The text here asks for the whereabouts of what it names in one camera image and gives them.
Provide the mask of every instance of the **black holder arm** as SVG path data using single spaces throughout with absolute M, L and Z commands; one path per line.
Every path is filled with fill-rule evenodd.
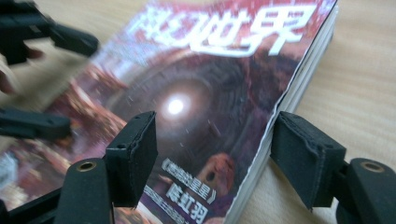
M 49 37 L 56 47 L 85 56 L 96 52 L 99 41 L 93 35 L 62 26 L 44 16 L 34 2 L 0 0 L 0 53 L 9 65 L 24 63 L 28 49 L 24 40 Z
M 367 159 L 344 161 L 346 149 L 305 119 L 280 112 L 271 158 L 308 209 L 338 201 L 338 223 L 394 223 L 396 174 Z
M 70 122 L 66 117 L 0 108 L 0 135 L 53 141 L 71 133 Z
M 102 159 L 69 167 L 61 189 L 7 211 L 0 223 L 114 223 L 114 206 L 136 207 L 157 158 L 155 113 L 131 119 Z

